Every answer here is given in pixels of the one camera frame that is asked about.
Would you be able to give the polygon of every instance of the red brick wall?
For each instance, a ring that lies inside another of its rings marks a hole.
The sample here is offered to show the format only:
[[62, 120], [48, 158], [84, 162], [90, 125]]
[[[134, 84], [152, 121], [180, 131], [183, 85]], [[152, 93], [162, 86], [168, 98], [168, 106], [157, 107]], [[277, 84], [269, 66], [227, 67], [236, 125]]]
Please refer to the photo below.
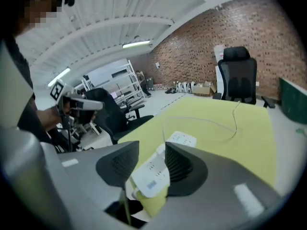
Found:
[[[213, 48], [245, 46], [257, 60], [258, 94], [279, 98], [279, 77], [307, 88], [305, 52], [275, 0], [234, 0], [193, 18], [151, 53], [129, 58], [154, 82], [216, 82]], [[155, 62], [160, 63], [157, 69]]]

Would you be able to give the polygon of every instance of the green container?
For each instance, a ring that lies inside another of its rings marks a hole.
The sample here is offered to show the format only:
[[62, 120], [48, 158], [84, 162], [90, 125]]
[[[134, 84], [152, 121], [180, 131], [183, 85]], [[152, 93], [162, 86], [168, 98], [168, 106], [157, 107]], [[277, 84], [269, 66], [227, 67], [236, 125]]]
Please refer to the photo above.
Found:
[[283, 113], [292, 121], [307, 124], [307, 90], [280, 78]]

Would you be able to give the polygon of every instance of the concrete floor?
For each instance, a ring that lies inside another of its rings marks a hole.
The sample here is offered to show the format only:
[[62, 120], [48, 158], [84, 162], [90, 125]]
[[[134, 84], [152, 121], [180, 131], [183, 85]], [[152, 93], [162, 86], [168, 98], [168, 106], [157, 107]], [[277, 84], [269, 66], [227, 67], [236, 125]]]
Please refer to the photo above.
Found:
[[[185, 95], [193, 96], [183, 93], [165, 94], [164, 91], [151, 91], [151, 93], [152, 97], [147, 98], [144, 102], [145, 107], [140, 109], [140, 116], [158, 115], [179, 98], [185, 98]], [[257, 100], [256, 105], [263, 106], [263, 101]], [[276, 106], [275, 109], [267, 108], [267, 110], [276, 139], [277, 174], [275, 189], [280, 195], [286, 195], [293, 189], [302, 168], [305, 167], [307, 138], [303, 134], [296, 133], [296, 129], [304, 128], [304, 126], [289, 120], [282, 113], [280, 106]], [[82, 140], [82, 145], [83, 147], [100, 148], [109, 146], [111, 143], [106, 132], [100, 136], [89, 133]]]

